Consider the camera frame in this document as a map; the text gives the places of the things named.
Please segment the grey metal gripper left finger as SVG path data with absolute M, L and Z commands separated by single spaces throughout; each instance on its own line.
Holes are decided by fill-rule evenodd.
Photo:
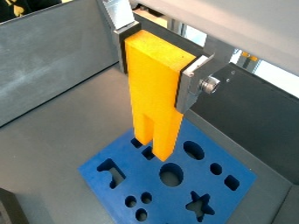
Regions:
M 134 19 L 128 0 L 101 0 L 106 21 L 116 40 L 118 64 L 122 73 L 126 73 L 125 39 L 141 30 L 141 25 Z

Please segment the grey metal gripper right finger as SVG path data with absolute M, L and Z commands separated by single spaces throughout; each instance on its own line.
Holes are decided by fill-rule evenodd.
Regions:
M 235 47 L 207 36 L 203 55 L 181 70 L 175 107 L 184 114 L 197 101 L 200 93 L 216 92 L 220 81 L 212 76 L 228 63 Z

